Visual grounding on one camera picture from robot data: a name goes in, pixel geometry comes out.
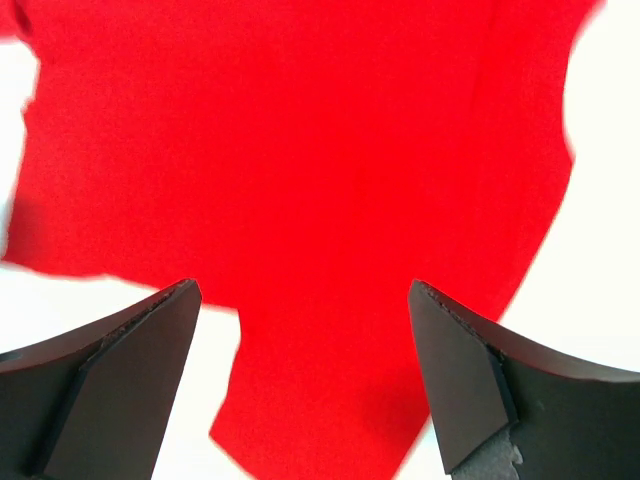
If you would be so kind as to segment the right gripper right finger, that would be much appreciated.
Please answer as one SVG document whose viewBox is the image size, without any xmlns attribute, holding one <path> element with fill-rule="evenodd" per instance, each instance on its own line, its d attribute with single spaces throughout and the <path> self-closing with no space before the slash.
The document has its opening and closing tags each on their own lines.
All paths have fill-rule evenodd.
<svg viewBox="0 0 640 480">
<path fill-rule="evenodd" d="M 412 331 L 454 479 L 635 479 L 639 376 L 521 336 L 412 284 Z"/>
</svg>

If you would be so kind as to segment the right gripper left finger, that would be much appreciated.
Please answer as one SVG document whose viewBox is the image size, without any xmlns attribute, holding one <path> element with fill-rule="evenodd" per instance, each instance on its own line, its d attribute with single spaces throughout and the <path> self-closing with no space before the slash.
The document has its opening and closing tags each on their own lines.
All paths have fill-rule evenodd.
<svg viewBox="0 0 640 480">
<path fill-rule="evenodd" d="M 2 478 L 151 478 L 200 306 L 186 279 L 2 354 Z"/>
</svg>

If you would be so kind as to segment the red t shirt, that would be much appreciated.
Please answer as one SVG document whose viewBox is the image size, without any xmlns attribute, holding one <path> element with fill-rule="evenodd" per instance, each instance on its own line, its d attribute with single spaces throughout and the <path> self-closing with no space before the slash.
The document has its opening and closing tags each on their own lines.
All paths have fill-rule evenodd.
<svg viewBox="0 0 640 480">
<path fill-rule="evenodd" d="M 428 415 L 407 293 L 507 306 L 571 168 L 592 1 L 5 1 L 40 62 L 9 261 L 195 278 L 242 340 L 208 436 L 388 479 Z"/>
</svg>

